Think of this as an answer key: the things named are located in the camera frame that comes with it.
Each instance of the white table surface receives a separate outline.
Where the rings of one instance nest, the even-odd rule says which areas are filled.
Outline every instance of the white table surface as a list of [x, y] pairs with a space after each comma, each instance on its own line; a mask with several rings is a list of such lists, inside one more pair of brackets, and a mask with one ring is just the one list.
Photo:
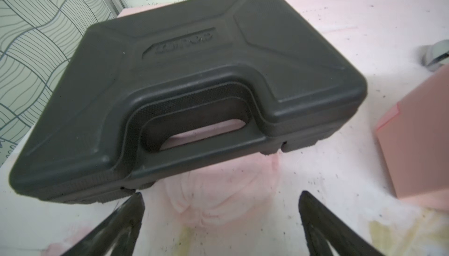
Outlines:
[[[449, 37], [449, 0], [287, 1], [363, 73], [365, 102], [330, 138], [281, 154], [272, 203], [237, 225], [187, 229], [167, 210], [160, 183], [142, 191], [134, 255], [308, 255], [297, 209], [303, 190], [386, 255], [449, 255], [449, 215], [393, 196], [373, 136], [383, 113], [431, 74], [420, 58], [423, 46]], [[15, 194], [8, 174], [22, 146], [0, 168], [0, 255], [55, 254], [124, 201], [66, 205]]]

